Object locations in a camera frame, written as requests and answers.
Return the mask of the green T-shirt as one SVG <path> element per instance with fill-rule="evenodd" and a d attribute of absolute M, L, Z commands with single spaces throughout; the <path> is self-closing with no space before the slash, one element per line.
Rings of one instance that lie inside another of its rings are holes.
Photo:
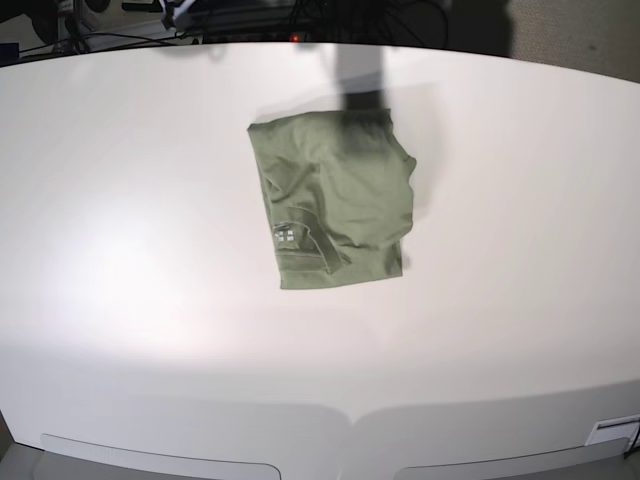
<path fill-rule="evenodd" d="M 416 160 L 387 109 L 308 112 L 248 128 L 284 290 L 396 278 Z"/>

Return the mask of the black power strip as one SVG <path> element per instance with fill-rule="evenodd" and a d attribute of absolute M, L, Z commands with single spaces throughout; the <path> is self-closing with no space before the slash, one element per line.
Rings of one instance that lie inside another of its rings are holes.
<path fill-rule="evenodd" d="M 202 44 L 228 44 L 228 43 L 271 43 L 288 42 L 302 43 L 305 35 L 302 32 L 289 32 L 280 30 L 267 31 L 220 31 L 207 32 L 202 36 Z"/>

